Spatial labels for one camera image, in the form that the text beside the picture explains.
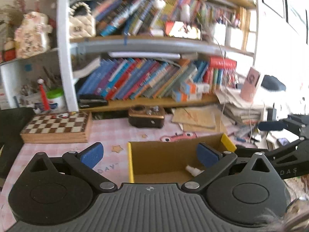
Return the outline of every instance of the pink checkered tablecloth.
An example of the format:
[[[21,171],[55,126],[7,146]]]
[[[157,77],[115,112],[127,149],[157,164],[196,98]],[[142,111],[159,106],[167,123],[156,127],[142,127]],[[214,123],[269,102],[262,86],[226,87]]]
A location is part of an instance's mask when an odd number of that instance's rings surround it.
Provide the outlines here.
[[[37,152],[45,152],[49,157],[60,157],[69,150],[82,151],[95,142],[104,146],[103,159],[93,168],[96,172],[118,186],[128,182],[128,141],[154,141],[162,136],[173,136],[182,131],[178,124],[171,123],[172,115],[166,115],[162,129],[138,129],[130,126],[127,118],[95,120],[92,124],[89,143],[71,144],[24,144],[18,154],[10,173],[5,181],[0,195],[0,232],[9,229],[16,221],[8,205],[8,195],[17,178]],[[197,136],[206,136],[213,133],[196,133]],[[113,146],[121,146],[120,153],[112,152]]]

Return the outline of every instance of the small orange and white box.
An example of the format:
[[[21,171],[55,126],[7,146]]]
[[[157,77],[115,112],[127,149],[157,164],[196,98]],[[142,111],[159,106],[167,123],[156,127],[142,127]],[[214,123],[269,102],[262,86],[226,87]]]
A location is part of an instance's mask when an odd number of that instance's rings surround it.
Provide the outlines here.
[[[208,93],[210,85],[207,83],[192,83],[184,82],[180,85],[180,91],[184,94],[198,94],[198,93]]]
[[[173,91],[172,98],[176,102],[186,102],[186,101],[195,101],[195,100],[201,100],[202,99],[202,93],[197,94],[185,94],[181,91]]]

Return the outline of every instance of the cartoon eye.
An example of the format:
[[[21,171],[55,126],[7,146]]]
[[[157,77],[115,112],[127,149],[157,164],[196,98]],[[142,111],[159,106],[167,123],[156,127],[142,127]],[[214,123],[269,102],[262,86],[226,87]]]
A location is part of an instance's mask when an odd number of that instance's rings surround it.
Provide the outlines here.
[[[163,137],[163,138],[162,138],[162,141],[163,141],[163,142],[170,142],[171,139],[170,139],[169,137]]]

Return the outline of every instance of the white container with green lid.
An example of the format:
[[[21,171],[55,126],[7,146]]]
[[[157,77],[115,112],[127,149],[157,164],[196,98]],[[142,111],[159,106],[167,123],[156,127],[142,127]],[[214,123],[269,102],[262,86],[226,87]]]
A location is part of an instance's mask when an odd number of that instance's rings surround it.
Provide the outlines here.
[[[62,88],[50,90],[46,93],[48,103],[53,113],[63,113],[67,111],[64,92]]]

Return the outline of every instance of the open box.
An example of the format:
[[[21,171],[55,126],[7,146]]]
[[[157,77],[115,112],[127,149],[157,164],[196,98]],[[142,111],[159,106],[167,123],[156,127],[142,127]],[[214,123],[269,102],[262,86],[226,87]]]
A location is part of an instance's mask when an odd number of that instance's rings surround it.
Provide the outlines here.
[[[129,180],[131,183],[179,183],[193,178],[187,165],[204,169],[196,156],[199,142],[219,152],[236,150],[226,134],[205,136],[175,142],[129,142]]]

